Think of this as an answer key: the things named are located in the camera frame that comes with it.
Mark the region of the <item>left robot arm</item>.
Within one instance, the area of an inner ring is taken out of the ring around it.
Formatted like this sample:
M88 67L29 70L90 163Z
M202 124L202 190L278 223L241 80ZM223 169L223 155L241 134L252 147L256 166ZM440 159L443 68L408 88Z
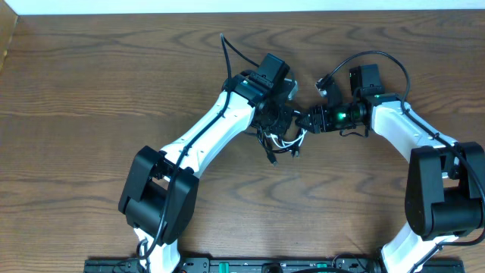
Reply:
M141 148L133 158L119 211L139 244L145 272L172 272L180 262L177 240L195 211L199 179L219 152L252 127L270 160L271 138L286 134L293 110L286 105L298 89L290 67L268 54L255 70L229 74L212 108L185 134L163 148Z

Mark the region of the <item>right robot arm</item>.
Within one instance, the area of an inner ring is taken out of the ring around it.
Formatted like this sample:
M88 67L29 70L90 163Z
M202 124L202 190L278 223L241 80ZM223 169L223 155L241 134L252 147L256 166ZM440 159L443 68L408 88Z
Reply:
M296 119L309 133L363 126L389 141L408 162L406 223L380 251L373 270L419 272L444 246L484 227L484 149L442 135L397 93L386 93L375 64L350 69L352 101L344 103L333 78L316 83L327 104Z

